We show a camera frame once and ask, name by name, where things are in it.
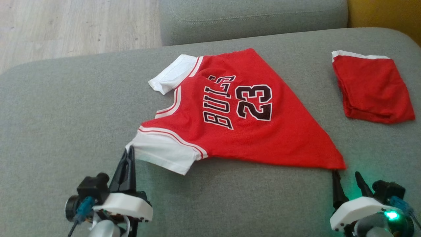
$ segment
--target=blue cable connector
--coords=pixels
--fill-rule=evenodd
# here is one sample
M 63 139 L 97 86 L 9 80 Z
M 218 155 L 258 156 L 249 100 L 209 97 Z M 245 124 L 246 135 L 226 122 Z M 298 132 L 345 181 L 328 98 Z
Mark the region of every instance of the blue cable connector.
M 73 234 L 73 231 L 75 230 L 76 226 L 78 224 L 81 224 L 85 222 L 86 217 L 88 214 L 92 211 L 92 207 L 95 204 L 95 200 L 93 197 L 86 197 L 80 206 L 76 210 L 76 216 L 74 218 L 74 224 L 72 229 L 70 230 L 70 233 L 67 237 L 70 237 Z
M 421 224 L 415 216 L 414 209 L 407 202 L 405 202 L 397 196 L 392 196 L 390 198 L 389 205 L 401 209 L 405 216 L 411 217 L 415 224 L 418 226 L 418 228 L 421 229 Z

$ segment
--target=red shorts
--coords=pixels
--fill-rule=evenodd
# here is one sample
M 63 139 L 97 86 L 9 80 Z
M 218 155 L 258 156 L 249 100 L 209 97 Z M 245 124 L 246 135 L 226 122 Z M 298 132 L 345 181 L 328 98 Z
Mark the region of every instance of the red shorts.
M 347 117 L 385 124 L 415 120 L 408 89 L 392 59 L 340 50 L 332 52 L 332 64 Z

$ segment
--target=sofa cushion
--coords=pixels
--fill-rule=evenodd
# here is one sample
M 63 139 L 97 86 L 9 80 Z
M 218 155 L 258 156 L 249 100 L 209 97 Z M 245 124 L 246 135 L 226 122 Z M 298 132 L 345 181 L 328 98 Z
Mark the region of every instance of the sofa cushion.
M 113 175 L 141 121 L 173 103 L 148 80 L 180 54 L 254 48 L 296 93 L 344 156 L 350 199 L 360 196 L 354 172 L 407 189 L 421 210 L 421 123 L 349 119 L 331 52 L 395 60 L 416 116 L 421 111 L 421 49 L 406 35 L 352 28 L 134 50 L 33 62 L 0 75 L 0 228 L 2 236 L 66 236 L 64 204 L 82 179 Z M 330 230 L 331 172 L 208 158 L 186 176 L 136 162 L 137 188 L 154 219 L 139 236 L 337 236 Z M 75 231 L 86 237 L 88 225 Z
M 346 27 L 346 0 L 162 0 L 164 45 Z

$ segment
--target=white sleeve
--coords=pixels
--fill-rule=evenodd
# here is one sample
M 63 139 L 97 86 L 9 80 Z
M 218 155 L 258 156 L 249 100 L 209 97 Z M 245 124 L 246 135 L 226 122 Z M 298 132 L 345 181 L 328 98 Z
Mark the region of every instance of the white sleeve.
M 166 94 L 176 88 L 189 74 L 196 65 L 197 57 L 180 55 L 160 74 L 149 81 L 153 90 Z
M 141 132 L 126 145 L 134 147 L 135 158 L 159 165 L 168 170 L 185 175 L 194 161 L 201 159 L 201 154 L 187 145 L 178 143 L 169 136 L 159 133 Z

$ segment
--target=red jersey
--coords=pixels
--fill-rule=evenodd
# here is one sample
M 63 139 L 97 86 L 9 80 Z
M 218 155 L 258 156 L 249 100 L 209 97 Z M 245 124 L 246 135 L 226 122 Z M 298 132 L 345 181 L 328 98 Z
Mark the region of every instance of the red jersey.
M 253 50 L 181 55 L 149 81 L 174 103 L 142 123 L 136 157 L 186 174 L 211 156 L 345 169 L 342 155 L 297 96 Z

